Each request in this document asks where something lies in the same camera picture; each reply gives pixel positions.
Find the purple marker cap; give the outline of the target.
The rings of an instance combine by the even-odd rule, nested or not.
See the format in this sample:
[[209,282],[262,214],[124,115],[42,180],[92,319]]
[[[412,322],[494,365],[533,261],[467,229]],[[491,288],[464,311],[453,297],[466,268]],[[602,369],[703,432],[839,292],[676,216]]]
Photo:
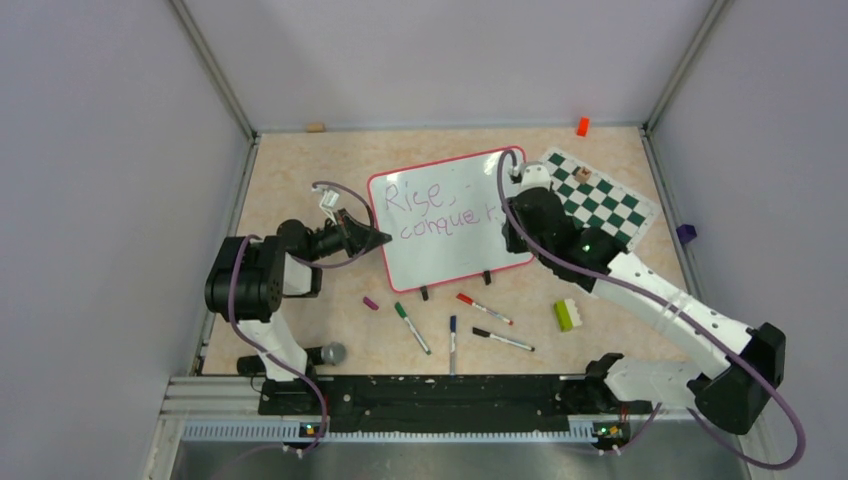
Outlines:
[[379,310],[379,305],[378,305],[377,303],[375,303],[375,302],[374,302],[372,299],[370,299],[369,297],[365,296],[365,297],[362,299],[362,301],[363,301],[363,303],[364,303],[364,304],[365,304],[368,308],[370,308],[371,310],[373,310],[373,311],[378,311],[378,310]]

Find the pink framed whiteboard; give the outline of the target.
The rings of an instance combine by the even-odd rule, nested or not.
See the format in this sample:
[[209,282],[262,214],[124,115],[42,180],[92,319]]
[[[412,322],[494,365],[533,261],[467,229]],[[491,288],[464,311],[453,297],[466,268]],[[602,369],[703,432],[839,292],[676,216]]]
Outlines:
[[512,162],[498,149],[372,175],[367,191],[392,290],[403,293],[527,264],[528,253],[506,249],[503,194]]

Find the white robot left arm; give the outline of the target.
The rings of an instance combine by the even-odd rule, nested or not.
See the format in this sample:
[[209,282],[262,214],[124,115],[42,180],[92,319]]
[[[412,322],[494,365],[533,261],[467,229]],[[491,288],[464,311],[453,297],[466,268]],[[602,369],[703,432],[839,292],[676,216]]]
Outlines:
[[294,339],[280,311],[282,301],[318,296],[325,269],[319,260],[338,252],[352,260],[391,241],[390,234],[346,209],[316,229],[291,219],[262,240],[225,238],[206,279],[204,301],[256,351],[239,369],[252,366],[269,380],[286,382],[283,401],[297,413],[314,410],[321,388],[303,375],[319,361]]

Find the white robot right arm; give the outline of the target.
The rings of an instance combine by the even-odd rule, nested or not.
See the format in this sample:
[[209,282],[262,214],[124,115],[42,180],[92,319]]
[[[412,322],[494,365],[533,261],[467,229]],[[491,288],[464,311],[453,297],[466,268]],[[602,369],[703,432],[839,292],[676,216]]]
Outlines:
[[656,381],[628,380],[625,362],[586,385],[589,404],[612,412],[624,401],[668,401],[693,408],[719,429],[748,433],[782,383],[786,335],[753,327],[703,304],[653,272],[624,242],[598,226],[579,227],[550,188],[503,200],[511,253],[531,252],[553,274],[611,301],[675,344],[690,359],[681,373],[649,370]]

